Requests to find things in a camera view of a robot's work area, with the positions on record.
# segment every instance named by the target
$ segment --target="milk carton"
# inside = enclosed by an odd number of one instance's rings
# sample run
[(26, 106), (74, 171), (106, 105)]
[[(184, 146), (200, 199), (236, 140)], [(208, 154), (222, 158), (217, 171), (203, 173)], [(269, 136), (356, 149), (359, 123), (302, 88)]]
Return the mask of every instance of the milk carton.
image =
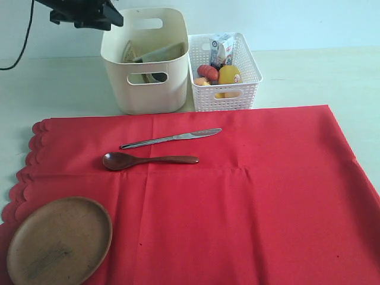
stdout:
[(210, 65), (219, 70), (224, 65), (232, 65), (234, 38), (229, 34), (215, 34), (210, 38)]

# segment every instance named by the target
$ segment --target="wooden plate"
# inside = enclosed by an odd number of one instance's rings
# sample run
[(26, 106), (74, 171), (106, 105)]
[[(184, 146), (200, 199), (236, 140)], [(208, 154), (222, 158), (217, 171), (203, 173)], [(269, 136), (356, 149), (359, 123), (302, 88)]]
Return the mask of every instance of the wooden plate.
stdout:
[(80, 284), (102, 263), (111, 238), (111, 219), (98, 202), (50, 202), (16, 231), (7, 256), (9, 276), (16, 285)]

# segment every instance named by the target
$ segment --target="table surface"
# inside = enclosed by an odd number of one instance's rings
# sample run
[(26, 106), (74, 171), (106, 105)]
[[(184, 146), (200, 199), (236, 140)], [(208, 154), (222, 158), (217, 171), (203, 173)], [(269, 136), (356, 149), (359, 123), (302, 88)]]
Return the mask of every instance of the table surface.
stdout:
[[(253, 108), (328, 104), (359, 163), (380, 191), (380, 47), (253, 54), (264, 77)], [(0, 61), (3, 67), (10, 63)], [(180, 112), (193, 109), (188, 96)], [(122, 113), (101, 58), (28, 59), (12, 71), (2, 71), (0, 210), (10, 201), (15, 174), (25, 166), (35, 122), (113, 115)]]

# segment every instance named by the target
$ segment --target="knife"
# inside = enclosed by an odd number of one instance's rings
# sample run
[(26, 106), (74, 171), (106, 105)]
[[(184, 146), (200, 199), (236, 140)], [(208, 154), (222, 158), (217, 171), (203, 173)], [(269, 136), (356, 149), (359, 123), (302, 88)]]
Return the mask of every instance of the knife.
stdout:
[(186, 134), (181, 134), (181, 135), (172, 135), (170, 137), (155, 138), (153, 140), (133, 142), (132, 144), (123, 144), (120, 146), (120, 149), (126, 150), (127, 148), (142, 147), (144, 145), (149, 145), (149, 144), (163, 143), (164, 141), (189, 140), (191, 138), (204, 138), (204, 137), (208, 137), (209, 135), (216, 135), (219, 132), (221, 132), (221, 128), (204, 129), (202, 131), (188, 132)]

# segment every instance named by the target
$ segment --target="white plastic bin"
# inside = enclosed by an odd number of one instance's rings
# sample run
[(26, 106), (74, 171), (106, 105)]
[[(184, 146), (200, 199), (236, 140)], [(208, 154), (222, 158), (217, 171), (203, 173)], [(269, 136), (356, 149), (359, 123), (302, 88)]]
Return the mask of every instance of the white plastic bin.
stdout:
[[(171, 8), (126, 9), (123, 27), (113, 26), (103, 33), (101, 56), (116, 101), (127, 114), (169, 113), (186, 101), (188, 78), (188, 33), (181, 12)], [(158, 20), (162, 26), (155, 26)], [(139, 55), (168, 45), (184, 42), (184, 54), (171, 61), (155, 63), (123, 63), (126, 44), (132, 41)], [(163, 72), (165, 82), (131, 83), (132, 74)]]
[[(213, 35), (195, 34), (189, 36), (189, 69), (194, 106), (197, 112), (250, 109), (254, 102), (258, 84), (262, 81), (262, 75), (244, 36), (240, 33), (228, 34), (233, 35), (235, 40), (232, 64), (239, 68), (243, 83), (195, 85), (194, 79), (200, 77), (197, 73), (198, 67), (202, 64), (210, 64), (210, 37)], [(227, 92), (237, 92), (239, 95), (235, 98), (216, 98), (217, 93)]]

